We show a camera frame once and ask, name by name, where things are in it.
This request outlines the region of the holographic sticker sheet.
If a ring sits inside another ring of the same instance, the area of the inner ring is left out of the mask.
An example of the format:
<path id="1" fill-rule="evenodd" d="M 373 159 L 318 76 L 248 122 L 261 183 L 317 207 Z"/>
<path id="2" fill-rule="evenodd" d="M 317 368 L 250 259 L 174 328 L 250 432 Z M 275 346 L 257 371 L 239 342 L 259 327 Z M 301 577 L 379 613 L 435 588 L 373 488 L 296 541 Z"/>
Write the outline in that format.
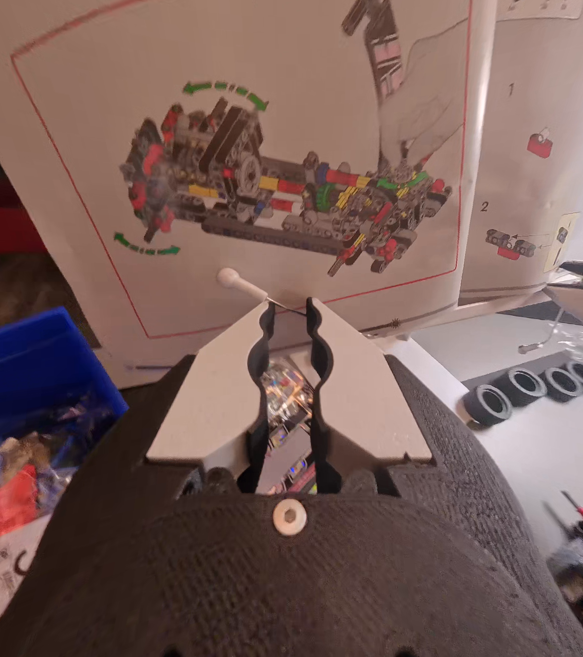
<path id="1" fill-rule="evenodd" d="M 317 493 L 310 429 L 314 389 L 294 362 L 271 359 L 261 379 L 268 405 L 268 448 L 259 495 Z"/>

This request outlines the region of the clear bags of lego parts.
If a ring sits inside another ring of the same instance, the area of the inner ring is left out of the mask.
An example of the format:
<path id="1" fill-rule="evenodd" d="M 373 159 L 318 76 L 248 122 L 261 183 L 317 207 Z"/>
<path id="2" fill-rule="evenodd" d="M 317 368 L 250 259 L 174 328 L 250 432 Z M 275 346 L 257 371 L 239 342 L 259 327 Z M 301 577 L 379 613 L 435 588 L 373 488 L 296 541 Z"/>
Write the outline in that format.
<path id="1" fill-rule="evenodd" d="M 81 399 L 0 436 L 0 537 L 52 512 L 83 460 L 87 410 Z"/>

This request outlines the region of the blue plastic bin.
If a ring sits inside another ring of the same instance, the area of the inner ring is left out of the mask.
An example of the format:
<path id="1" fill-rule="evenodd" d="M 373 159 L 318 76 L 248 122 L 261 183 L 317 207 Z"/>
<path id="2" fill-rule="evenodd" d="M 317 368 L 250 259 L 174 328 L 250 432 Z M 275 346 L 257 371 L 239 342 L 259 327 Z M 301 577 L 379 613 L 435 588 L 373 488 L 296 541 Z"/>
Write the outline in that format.
<path id="1" fill-rule="evenodd" d="M 62 308 L 0 328 L 0 436 L 51 409 L 87 406 L 83 461 L 128 405 Z"/>

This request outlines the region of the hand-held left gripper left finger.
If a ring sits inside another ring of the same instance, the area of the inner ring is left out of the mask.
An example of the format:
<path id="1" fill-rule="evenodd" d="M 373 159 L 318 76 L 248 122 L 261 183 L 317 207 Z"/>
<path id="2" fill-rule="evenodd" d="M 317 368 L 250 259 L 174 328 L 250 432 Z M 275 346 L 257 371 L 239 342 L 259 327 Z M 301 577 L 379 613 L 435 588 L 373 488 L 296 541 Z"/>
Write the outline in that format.
<path id="1" fill-rule="evenodd" d="M 262 376 L 276 311 L 263 302 L 194 357 L 146 458 L 152 463 L 225 468 L 240 477 L 268 445 Z"/>

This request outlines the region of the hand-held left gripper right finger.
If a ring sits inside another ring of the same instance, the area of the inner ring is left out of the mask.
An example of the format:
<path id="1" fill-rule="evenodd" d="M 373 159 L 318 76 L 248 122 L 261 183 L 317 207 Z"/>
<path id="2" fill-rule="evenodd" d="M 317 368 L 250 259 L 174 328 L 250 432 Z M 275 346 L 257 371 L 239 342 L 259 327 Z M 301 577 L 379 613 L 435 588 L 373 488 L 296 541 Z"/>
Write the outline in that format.
<path id="1" fill-rule="evenodd" d="M 383 351 L 317 298 L 306 300 L 314 387 L 310 439 L 318 482 L 425 465 L 433 454 Z"/>

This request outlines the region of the lego instruction booklet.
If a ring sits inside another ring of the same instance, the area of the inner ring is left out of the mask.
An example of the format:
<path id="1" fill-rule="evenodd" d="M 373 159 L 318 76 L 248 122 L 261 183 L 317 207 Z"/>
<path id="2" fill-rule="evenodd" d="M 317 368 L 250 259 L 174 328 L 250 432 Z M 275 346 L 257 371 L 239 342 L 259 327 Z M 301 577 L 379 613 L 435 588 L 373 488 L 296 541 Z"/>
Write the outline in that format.
<path id="1" fill-rule="evenodd" d="M 583 1 L 0 1 L 0 163 L 103 349 L 392 331 L 583 259 Z"/>

